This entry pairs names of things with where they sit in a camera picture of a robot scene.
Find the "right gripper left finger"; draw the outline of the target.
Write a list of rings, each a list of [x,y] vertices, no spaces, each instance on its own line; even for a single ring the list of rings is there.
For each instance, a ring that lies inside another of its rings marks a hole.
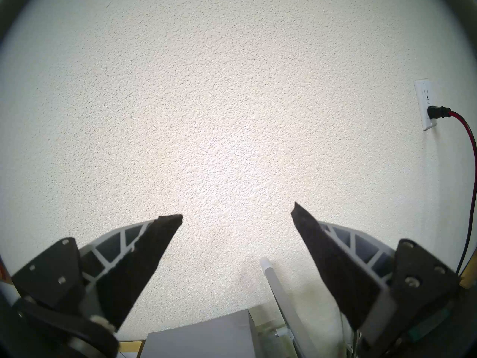
[[[183,216],[160,216],[110,232],[79,248],[63,237],[28,261],[12,281],[41,307],[117,331],[156,271]]]

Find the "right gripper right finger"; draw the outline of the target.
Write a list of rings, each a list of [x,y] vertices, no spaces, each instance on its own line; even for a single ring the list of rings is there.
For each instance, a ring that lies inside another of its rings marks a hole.
[[[392,249],[358,230],[316,220],[295,202],[294,226],[359,348],[391,348],[456,294],[459,276],[411,239]]]

